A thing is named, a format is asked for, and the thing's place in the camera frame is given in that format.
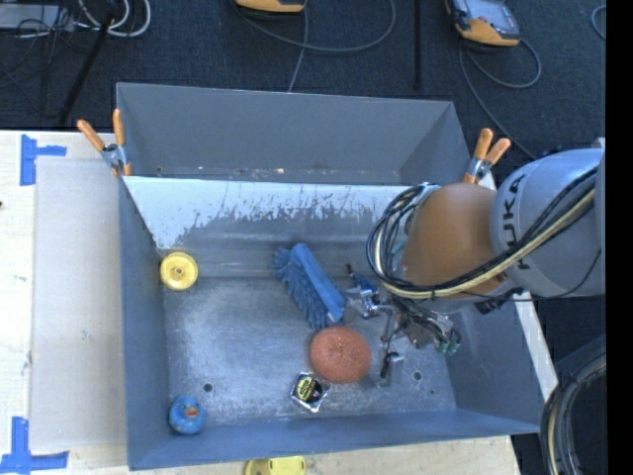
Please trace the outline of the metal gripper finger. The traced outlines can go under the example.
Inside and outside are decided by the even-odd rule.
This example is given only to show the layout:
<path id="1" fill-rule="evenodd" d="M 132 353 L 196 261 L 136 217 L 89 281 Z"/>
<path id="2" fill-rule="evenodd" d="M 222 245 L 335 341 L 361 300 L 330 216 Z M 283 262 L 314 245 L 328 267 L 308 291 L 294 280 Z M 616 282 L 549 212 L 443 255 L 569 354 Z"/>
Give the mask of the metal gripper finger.
<path id="1" fill-rule="evenodd" d="M 354 287 L 345 291 L 347 306 L 360 314 L 364 319 L 370 319 L 379 315 L 390 316 L 393 309 L 390 305 L 381 302 L 380 294 L 373 289 Z"/>
<path id="2" fill-rule="evenodd" d="M 379 387 L 392 387 L 402 383 L 405 357 L 399 347 L 399 339 L 402 336 L 392 333 L 386 338 L 379 352 Z"/>

